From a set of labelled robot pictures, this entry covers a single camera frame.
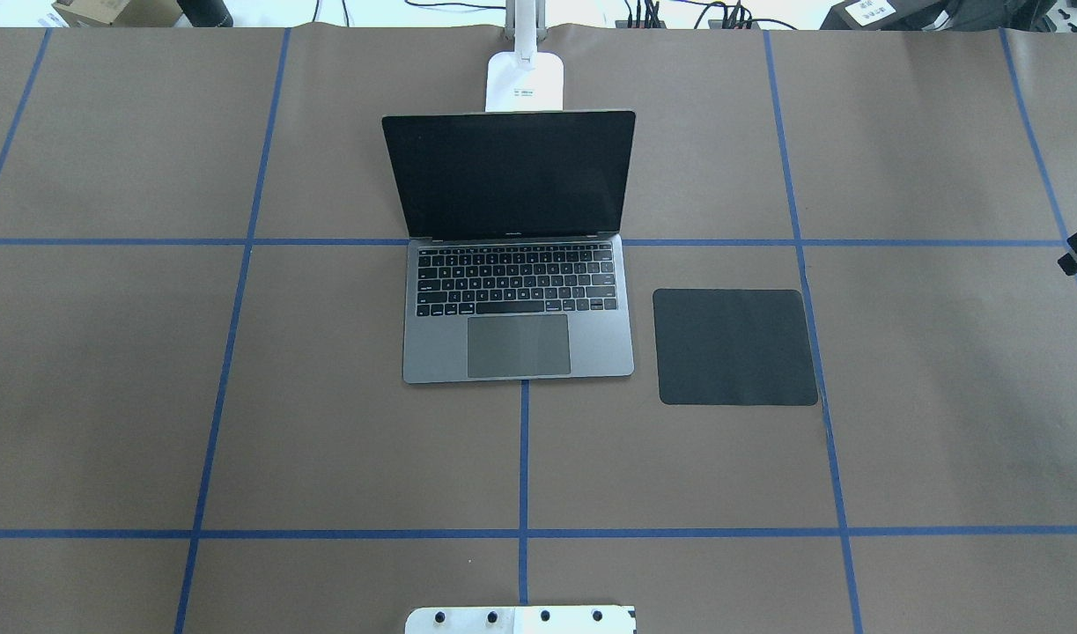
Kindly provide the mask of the black mouse pad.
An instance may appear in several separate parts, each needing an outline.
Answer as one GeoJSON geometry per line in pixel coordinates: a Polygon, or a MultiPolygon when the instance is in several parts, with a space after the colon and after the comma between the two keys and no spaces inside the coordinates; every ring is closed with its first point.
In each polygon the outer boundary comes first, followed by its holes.
{"type": "Polygon", "coordinates": [[[667,405],[803,406],[819,401],[802,292],[656,288],[659,397],[667,405]]]}

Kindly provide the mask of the grey laptop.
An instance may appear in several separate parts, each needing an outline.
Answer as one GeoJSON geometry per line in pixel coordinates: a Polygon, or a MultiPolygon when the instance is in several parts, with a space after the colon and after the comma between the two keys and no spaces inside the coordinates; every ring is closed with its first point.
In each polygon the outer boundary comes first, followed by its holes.
{"type": "Polygon", "coordinates": [[[408,228],[402,380],[634,374],[628,109],[381,121],[408,228]]]}

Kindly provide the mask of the white desk lamp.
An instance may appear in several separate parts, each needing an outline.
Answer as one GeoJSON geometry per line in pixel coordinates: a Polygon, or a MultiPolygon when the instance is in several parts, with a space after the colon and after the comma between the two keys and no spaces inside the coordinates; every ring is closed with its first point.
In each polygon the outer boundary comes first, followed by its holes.
{"type": "Polygon", "coordinates": [[[506,1],[505,38],[510,50],[487,62],[487,113],[554,112],[564,109],[564,62],[538,50],[549,36],[546,1],[506,1]]]}

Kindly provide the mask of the black water bottle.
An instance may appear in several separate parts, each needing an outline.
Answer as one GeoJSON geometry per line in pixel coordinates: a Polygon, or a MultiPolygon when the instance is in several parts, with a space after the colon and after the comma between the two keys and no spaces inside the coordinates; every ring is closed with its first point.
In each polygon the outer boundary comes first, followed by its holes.
{"type": "Polygon", "coordinates": [[[233,16],[223,0],[177,0],[193,27],[232,27],[233,16]]]}

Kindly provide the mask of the brown cardboard box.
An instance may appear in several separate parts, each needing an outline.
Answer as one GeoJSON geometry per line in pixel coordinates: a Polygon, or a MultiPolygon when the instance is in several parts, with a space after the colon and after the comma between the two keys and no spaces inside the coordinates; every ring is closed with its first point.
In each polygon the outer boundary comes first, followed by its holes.
{"type": "Polygon", "coordinates": [[[182,17],[176,1],[52,1],[70,27],[172,27],[182,17]]]}

